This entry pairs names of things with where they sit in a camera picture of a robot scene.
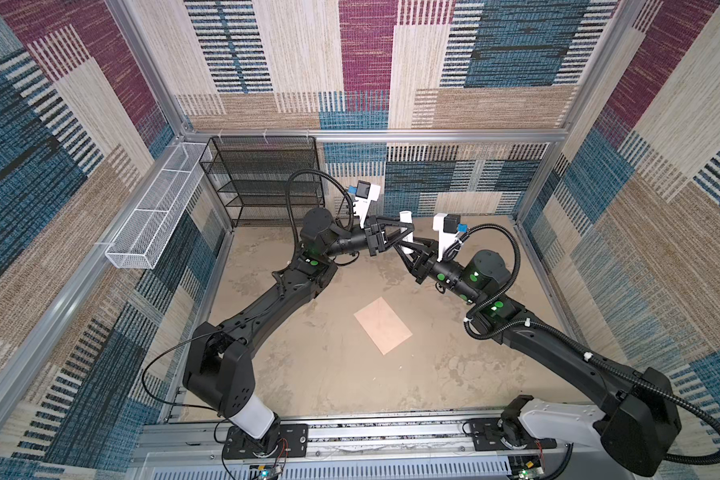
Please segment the white glue stick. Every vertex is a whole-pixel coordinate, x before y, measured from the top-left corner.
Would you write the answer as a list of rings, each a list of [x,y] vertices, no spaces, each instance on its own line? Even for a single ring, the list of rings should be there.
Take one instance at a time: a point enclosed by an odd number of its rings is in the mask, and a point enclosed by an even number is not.
[[[404,242],[412,242],[413,231],[415,230],[413,226],[412,212],[410,210],[400,211],[399,219],[401,222],[406,224],[405,229],[408,232],[408,234],[404,237]]]

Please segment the pink envelope with flap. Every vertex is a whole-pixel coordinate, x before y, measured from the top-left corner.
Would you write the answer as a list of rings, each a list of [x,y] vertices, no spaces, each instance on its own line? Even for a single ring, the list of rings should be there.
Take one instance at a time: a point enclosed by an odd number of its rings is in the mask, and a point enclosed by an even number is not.
[[[358,310],[354,317],[382,355],[386,355],[413,333],[383,297]]]

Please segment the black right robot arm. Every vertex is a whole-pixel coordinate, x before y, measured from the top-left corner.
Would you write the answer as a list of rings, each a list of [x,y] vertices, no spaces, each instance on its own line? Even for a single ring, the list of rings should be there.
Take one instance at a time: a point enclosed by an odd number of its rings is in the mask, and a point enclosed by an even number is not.
[[[531,357],[592,402],[586,409],[516,397],[497,422],[507,447],[525,448],[542,439],[599,447],[643,477],[669,460],[682,424],[665,375],[652,368],[640,372],[592,352],[511,299],[502,289],[512,273],[496,252],[480,250],[467,265],[439,255],[428,240],[407,242],[397,252],[416,279],[431,278],[440,289],[478,307],[465,320],[472,338]]]

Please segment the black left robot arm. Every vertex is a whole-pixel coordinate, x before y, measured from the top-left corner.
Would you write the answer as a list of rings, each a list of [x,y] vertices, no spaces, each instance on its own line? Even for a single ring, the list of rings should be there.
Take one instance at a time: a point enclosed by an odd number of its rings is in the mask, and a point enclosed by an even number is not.
[[[339,268],[335,256],[364,249],[376,255],[413,231],[411,221],[374,216],[363,227],[341,227],[329,210],[309,210],[290,263],[273,273],[274,285],[237,315],[195,329],[183,386],[244,432],[254,449],[272,452],[281,438],[280,419],[254,393],[252,360],[257,351],[289,316],[329,285]]]

